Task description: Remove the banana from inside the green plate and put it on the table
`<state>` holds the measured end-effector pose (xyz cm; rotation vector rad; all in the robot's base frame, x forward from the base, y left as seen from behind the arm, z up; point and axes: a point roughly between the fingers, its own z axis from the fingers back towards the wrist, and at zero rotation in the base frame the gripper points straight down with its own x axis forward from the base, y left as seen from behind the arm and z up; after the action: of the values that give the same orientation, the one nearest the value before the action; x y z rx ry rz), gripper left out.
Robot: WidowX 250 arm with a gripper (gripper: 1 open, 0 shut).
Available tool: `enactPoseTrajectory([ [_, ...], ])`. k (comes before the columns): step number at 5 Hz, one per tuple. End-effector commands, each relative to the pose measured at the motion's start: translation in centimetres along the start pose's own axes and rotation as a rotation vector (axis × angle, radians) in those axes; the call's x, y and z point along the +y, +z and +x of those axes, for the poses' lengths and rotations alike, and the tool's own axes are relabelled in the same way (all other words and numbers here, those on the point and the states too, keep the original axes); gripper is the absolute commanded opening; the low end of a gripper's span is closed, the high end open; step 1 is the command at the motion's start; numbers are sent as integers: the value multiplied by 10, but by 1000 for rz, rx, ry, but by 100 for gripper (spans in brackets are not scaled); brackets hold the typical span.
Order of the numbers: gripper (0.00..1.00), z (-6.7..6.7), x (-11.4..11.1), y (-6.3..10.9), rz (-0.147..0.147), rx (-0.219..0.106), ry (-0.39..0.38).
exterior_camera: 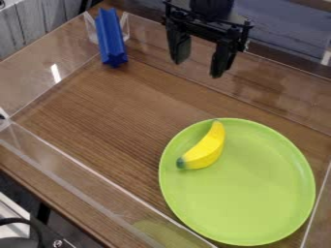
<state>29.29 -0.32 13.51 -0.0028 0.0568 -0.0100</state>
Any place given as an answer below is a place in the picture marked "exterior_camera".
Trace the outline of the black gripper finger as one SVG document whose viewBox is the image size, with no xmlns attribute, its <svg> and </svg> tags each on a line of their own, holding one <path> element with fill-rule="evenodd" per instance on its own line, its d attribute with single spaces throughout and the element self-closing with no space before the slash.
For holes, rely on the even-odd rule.
<svg viewBox="0 0 331 248">
<path fill-rule="evenodd" d="M 173 61 L 182 64 L 190 57 L 191 36 L 178 26 L 169 26 L 167 40 Z"/>
<path fill-rule="evenodd" d="M 230 69 L 237 55 L 236 44 L 231 40 L 219 40 L 213 55 L 210 75 L 219 78 Z"/>
</svg>

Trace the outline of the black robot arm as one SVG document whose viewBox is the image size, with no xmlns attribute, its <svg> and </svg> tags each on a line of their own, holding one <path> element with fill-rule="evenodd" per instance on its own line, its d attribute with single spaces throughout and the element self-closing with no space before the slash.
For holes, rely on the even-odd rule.
<svg viewBox="0 0 331 248">
<path fill-rule="evenodd" d="M 191 37 L 217 44 L 210 76 L 221 78 L 231 68 L 238 52 L 249 47 L 253 21 L 233 11 L 234 0 L 189 0 L 185 8 L 174 0 L 163 0 L 163 25 L 171 59 L 181 65 L 191 54 Z"/>
</svg>

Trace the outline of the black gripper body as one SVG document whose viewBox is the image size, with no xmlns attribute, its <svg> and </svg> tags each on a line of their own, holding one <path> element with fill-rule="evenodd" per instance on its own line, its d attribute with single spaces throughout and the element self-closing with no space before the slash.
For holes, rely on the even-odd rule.
<svg viewBox="0 0 331 248">
<path fill-rule="evenodd" d="M 253 20 L 234 10 L 236 0 L 163 0 L 165 20 L 171 19 L 186 31 L 205 40 L 217 42 L 226 37 L 244 52 L 249 47 Z"/>
</svg>

